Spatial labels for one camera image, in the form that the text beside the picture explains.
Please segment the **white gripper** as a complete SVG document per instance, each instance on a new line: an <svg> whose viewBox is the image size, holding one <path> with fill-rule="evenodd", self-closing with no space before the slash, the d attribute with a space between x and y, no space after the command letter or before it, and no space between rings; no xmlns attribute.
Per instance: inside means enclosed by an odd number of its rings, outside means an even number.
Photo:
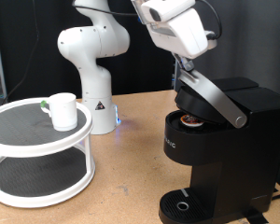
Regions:
<svg viewBox="0 0 280 224"><path fill-rule="evenodd" d="M174 53L180 68L194 69L194 59L205 53L208 41L199 14L190 8L167 22L147 26L154 44Z"/></svg>

